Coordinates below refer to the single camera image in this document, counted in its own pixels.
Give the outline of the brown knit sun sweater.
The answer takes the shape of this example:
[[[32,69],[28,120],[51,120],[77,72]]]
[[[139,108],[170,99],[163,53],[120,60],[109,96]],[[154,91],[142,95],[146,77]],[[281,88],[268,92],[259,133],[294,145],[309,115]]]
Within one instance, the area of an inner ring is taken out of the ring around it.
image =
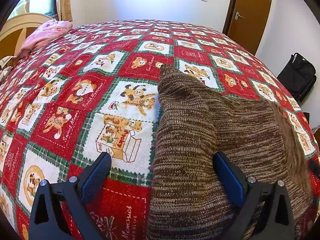
[[[218,239],[234,215],[213,170],[222,151],[244,174],[283,180],[295,237],[304,235],[311,186],[298,137],[277,104],[231,98],[164,64],[158,83],[157,129],[148,239]]]

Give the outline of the cream patterned curtain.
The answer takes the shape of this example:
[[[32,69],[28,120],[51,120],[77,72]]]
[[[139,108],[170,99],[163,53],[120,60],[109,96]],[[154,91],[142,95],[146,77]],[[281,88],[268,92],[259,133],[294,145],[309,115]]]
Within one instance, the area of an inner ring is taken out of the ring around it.
[[[72,22],[71,0],[56,0],[57,15],[60,21]]]

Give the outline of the window with dark frame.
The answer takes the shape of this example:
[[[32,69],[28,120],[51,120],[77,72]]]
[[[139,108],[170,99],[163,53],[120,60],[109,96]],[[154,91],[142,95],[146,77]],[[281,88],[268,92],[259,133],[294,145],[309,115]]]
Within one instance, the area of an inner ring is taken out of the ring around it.
[[[9,19],[29,12],[57,18],[56,0],[20,0],[11,12]]]

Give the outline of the white patterned pillow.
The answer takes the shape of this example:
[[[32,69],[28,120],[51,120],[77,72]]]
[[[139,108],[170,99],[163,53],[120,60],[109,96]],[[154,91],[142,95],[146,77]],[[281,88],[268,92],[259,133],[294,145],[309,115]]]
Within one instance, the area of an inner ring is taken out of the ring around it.
[[[0,82],[3,82],[5,78],[10,74],[14,64],[15,64],[15,56],[6,56],[1,59],[1,73],[0,73]]]

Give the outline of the brown wooden door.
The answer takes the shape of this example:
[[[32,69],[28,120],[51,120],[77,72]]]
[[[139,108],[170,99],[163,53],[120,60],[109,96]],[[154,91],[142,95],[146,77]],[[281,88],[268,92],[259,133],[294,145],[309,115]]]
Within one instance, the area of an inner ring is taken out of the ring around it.
[[[223,33],[255,55],[260,45],[272,0],[230,0]],[[244,18],[235,20],[235,13]]]

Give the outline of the cream wooden headboard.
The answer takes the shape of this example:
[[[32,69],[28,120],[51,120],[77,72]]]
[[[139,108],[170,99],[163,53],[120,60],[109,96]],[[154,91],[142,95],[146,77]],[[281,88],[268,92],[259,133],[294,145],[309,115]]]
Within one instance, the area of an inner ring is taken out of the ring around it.
[[[1,29],[1,59],[6,56],[16,56],[25,39],[36,28],[51,19],[45,14],[31,12],[8,19]]]

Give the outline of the pink pillow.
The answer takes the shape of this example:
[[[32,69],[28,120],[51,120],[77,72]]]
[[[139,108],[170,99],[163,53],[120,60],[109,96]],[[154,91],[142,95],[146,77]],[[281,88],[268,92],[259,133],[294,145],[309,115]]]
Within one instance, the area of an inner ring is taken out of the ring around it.
[[[20,51],[17,53],[19,58],[24,58],[33,50],[40,49],[52,40],[65,35],[73,28],[69,21],[48,20],[33,31],[22,43]]]

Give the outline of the red patchwork bear bedspread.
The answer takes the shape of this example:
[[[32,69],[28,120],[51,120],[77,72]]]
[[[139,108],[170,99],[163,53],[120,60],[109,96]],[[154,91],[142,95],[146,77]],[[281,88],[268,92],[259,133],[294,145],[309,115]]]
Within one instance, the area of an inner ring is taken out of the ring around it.
[[[224,95],[277,103],[306,159],[318,158],[298,103],[228,36],[158,20],[82,25],[19,61],[1,84],[1,210],[21,239],[40,181],[76,176],[103,151],[112,168],[88,211],[107,239],[145,238],[164,63]]]

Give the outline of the black bag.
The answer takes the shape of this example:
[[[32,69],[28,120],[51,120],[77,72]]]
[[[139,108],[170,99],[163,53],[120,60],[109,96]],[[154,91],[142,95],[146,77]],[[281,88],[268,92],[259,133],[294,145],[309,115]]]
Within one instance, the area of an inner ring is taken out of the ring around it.
[[[302,102],[316,83],[316,69],[300,53],[294,53],[277,79],[297,102]]]

